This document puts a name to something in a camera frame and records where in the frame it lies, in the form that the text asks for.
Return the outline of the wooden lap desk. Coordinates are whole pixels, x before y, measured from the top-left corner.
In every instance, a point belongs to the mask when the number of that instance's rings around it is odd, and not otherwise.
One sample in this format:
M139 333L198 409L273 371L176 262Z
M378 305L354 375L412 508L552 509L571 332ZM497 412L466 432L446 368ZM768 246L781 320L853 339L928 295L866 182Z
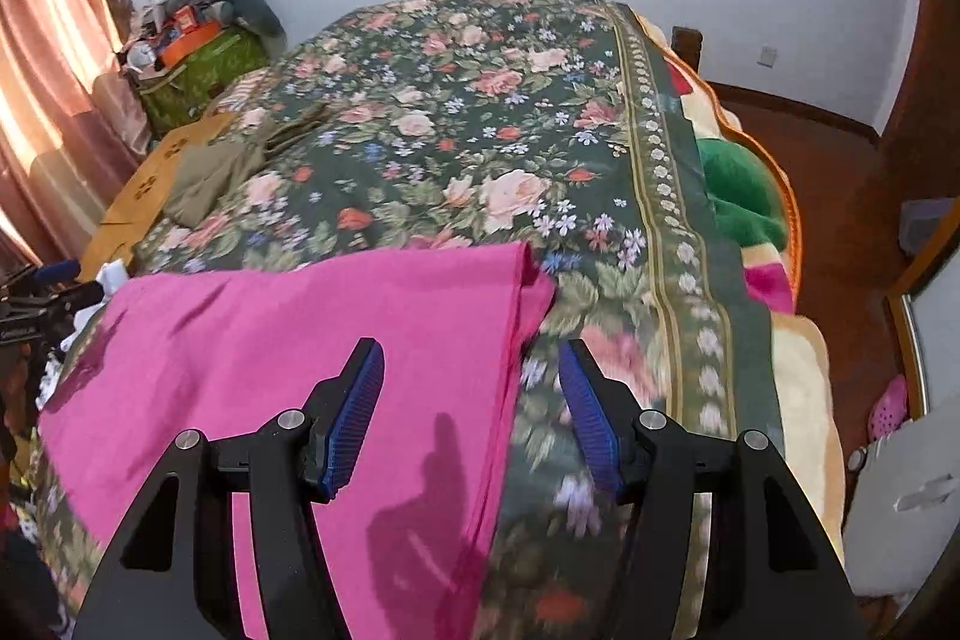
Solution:
M210 142L235 119L235 112L212 113L164 136L106 209L80 260L80 280L93 280L101 266L114 260L132 268L135 245L163 213L182 151Z

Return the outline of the white wall socket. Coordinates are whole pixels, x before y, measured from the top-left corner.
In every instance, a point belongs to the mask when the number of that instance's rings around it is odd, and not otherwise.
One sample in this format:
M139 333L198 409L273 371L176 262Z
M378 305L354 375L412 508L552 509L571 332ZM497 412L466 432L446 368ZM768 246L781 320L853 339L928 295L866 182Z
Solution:
M773 68L776 64L776 57L778 57L778 51L775 47L761 47L760 55L758 56L758 63L765 68Z

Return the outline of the orange box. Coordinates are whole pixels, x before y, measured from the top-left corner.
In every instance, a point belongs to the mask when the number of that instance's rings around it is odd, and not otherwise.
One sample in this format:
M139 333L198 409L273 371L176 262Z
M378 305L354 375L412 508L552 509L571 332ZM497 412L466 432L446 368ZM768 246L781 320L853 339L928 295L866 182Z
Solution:
M160 60L163 62L163 67L175 67L181 60L184 60L185 57L189 57L192 52L205 46L208 42L213 41L220 32L221 26L218 25L217 21L210 21L210 23L205 23L205 25L197 26L192 29L192 31L178 35L178 37L172 39L172 41L164 47L163 52L160 53Z

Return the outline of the white paper clutter pile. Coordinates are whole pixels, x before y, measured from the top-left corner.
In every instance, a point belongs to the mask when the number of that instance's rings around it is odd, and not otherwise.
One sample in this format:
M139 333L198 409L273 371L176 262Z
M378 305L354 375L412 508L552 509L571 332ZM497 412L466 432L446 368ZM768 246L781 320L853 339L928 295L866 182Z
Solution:
M96 304L85 305L85 307L80 308L80 310L71 317L70 330L68 330L67 336L59 342L60 353L67 354L68 351L70 351L71 345L78 339L80 333L85 330L88 321L93 319L94 315L98 314L101 308L106 307L110 299L116 296L117 291L119 291L125 283L130 281L127 265L122 262L121 259L107 262L99 266L98 273L94 276L93 281L98 283L101 289L103 289L101 300L96 302Z

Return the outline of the floral bed cover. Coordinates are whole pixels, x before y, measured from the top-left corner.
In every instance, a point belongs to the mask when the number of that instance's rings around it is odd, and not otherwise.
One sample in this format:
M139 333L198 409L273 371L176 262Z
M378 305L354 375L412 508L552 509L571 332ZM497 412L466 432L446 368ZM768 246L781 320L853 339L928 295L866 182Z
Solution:
M786 248L776 185L729 142L630 8L409 0L343 16L223 97L228 136L313 130L197 229L161 220L140 271L293 271L378 248L524 242L556 283L512 432L473 638L586 638L626 516L594 494L556 378L587 342L700 434L782 431L770 310L742 250Z

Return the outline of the green storage bag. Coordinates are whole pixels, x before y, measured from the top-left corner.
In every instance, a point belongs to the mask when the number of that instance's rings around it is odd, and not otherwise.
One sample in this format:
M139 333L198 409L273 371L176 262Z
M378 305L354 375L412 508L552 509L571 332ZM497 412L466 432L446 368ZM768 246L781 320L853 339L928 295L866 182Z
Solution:
M139 96L156 140L202 117L213 99L249 71L267 67L260 39L244 28L220 32L161 76L137 81Z

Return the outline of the pink striped curtain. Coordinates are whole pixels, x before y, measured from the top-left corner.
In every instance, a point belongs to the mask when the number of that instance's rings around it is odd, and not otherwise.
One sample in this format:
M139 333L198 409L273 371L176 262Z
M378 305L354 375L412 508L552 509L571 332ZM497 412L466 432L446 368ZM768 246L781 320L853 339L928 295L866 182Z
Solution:
M130 0L2 0L2 242L30 260L83 248L145 157L117 53Z

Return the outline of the olive green pants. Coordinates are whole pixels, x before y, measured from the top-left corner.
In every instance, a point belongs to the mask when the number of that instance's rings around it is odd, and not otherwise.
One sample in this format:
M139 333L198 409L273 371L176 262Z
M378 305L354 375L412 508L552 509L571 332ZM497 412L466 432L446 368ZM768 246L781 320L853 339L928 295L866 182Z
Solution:
M182 153L163 216L178 226L197 229L221 198L238 190L329 117L331 109L325 104L308 107L293 119L280 119L267 109L245 112L242 120L251 120L245 135L190 146Z

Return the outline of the colourful fleece blanket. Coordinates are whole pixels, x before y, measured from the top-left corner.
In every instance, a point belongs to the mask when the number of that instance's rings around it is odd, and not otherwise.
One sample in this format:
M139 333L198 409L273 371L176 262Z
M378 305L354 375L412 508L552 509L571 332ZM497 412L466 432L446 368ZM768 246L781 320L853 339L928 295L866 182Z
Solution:
M683 117L695 136L716 152L729 182L761 185L768 205L754 208L742 197L737 220L755 232L740 242L748 296L771 310L773 370L786 459L818 513L837 551L843 549L844 459L833 417L830 359L822 331L796 312L802 265L802 223L789 177L770 151L743 130L739 117L721 104L716 91L684 64L664 33L638 14L641 31L661 51L672 85L680 92Z

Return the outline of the pink slipper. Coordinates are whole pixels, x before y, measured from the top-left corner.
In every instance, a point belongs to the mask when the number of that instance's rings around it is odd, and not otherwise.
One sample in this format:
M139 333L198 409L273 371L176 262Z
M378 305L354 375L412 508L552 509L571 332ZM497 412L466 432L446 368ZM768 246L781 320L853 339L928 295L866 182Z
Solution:
M885 386L884 393L872 406L867 417L867 435L880 440L895 432L908 417L908 383L903 375L896 375Z

